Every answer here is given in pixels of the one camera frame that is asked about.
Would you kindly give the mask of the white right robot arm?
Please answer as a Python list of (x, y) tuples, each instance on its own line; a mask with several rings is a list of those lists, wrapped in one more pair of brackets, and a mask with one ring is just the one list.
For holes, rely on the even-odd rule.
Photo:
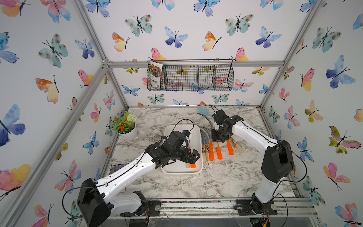
[(290, 144), (268, 137), (238, 115), (229, 117), (223, 110), (218, 110), (212, 117), (214, 128), (211, 130), (211, 136), (214, 142), (225, 142), (235, 135), (263, 155), (261, 166), (263, 178), (251, 197), (250, 207), (256, 214), (266, 212), (273, 202), (279, 185), (287, 181), (287, 176), (295, 167)]

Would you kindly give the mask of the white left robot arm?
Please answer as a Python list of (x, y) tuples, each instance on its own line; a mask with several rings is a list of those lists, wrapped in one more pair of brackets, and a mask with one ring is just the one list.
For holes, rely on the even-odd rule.
[(112, 213), (142, 216), (148, 209), (148, 200), (140, 191), (119, 196), (119, 192), (141, 176), (169, 161), (195, 164), (200, 158), (197, 150), (189, 148), (190, 131), (172, 131), (169, 136), (147, 146), (134, 161), (120, 170), (96, 181), (89, 178), (82, 183), (77, 205), (87, 226), (98, 227)]

